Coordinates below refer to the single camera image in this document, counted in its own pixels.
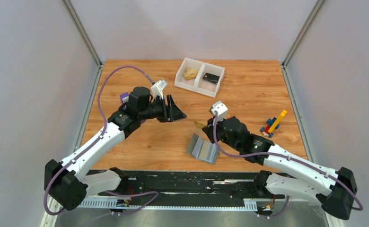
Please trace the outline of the grey card holder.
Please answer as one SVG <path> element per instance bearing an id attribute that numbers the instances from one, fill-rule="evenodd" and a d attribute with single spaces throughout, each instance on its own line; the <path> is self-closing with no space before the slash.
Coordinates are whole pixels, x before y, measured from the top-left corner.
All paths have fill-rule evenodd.
<path id="1" fill-rule="evenodd" d="M 196 133 L 192 135 L 186 153 L 200 161 L 210 164 L 215 164 L 219 156 L 217 146 L 207 140 L 203 140 L 202 137 Z"/>

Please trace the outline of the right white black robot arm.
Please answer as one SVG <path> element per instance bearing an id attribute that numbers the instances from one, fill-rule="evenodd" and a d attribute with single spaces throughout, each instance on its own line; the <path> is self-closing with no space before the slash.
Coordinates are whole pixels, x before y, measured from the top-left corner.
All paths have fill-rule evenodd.
<path id="1" fill-rule="evenodd" d="M 237 157 L 290 175 L 284 178 L 273 173 L 263 174 L 254 184 L 259 197 L 270 193 L 299 197 L 320 205 L 326 213 L 342 220 L 348 220 L 352 210 L 363 210 L 356 196 L 354 173 L 346 167 L 336 170 L 294 155 L 270 139 L 250 133 L 236 117 L 221 121 L 212 117 L 202 131 L 218 149 L 223 142 L 239 152 Z"/>

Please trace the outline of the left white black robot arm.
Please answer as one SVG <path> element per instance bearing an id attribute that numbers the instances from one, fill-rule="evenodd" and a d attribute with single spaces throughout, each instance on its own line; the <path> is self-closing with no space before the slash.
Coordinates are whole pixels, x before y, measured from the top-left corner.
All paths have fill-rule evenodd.
<path id="1" fill-rule="evenodd" d="M 146 87 L 134 88 L 128 100 L 104 119 L 104 126 L 85 145 L 61 161 L 52 159 L 45 165 L 45 196 L 51 196 L 64 210 L 73 210 L 86 197 L 100 192 L 126 194 L 129 183 L 120 169 L 114 167 L 95 176 L 86 174 L 111 148 L 140 128 L 143 121 L 176 122 L 186 118 L 171 95 L 152 96 Z"/>

